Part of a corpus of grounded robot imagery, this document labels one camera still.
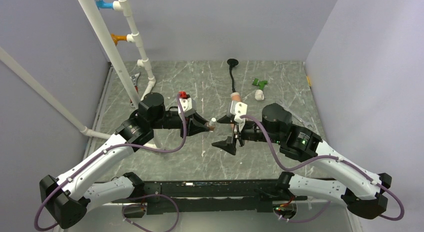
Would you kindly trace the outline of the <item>glitter nail polish bottle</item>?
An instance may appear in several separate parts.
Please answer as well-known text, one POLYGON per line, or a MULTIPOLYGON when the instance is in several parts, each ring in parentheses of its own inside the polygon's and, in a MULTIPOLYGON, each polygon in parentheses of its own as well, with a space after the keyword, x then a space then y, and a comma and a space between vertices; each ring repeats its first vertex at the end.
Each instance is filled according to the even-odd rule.
POLYGON ((212 117, 208 122, 205 123, 205 126, 209 129, 209 131, 214 131, 216 127, 217 119, 212 117))

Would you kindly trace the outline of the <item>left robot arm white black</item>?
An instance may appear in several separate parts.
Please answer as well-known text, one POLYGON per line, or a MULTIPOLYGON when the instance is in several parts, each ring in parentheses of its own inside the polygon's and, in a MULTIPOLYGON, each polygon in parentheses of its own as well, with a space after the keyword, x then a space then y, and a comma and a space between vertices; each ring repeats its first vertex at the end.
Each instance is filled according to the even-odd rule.
POLYGON ((196 111, 195 101, 185 92, 176 96, 176 106, 166 109, 164 97, 157 92, 147 94, 138 108, 95 152, 59 176, 47 175, 39 183, 41 208, 46 209, 55 225, 68 229, 92 209, 120 199, 139 201, 145 195, 145 184, 133 172, 115 180, 98 183, 98 179, 121 160, 147 143, 155 130, 179 130, 183 140, 209 132, 206 119, 196 111))

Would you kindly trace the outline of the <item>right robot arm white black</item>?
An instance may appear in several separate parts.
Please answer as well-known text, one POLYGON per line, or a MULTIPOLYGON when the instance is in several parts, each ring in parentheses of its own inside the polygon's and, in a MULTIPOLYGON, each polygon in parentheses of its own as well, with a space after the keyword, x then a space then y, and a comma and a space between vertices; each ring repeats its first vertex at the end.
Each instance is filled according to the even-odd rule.
POLYGON ((292 114, 277 103, 265 106, 261 120, 247 115, 248 106, 234 101, 228 112, 218 120, 233 125, 233 134, 213 146, 231 155, 236 146, 245 141, 266 142, 269 147, 279 145, 279 152, 298 161, 299 167, 313 165, 324 170, 330 180, 313 179, 284 167, 276 185, 276 195, 287 200, 291 197, 314 197, 345 206, 351 213, 372 220, 387 210, 384 192, 392 178, 387 173, 373 173, 342 156, 312 130, 296 125, 292 114))

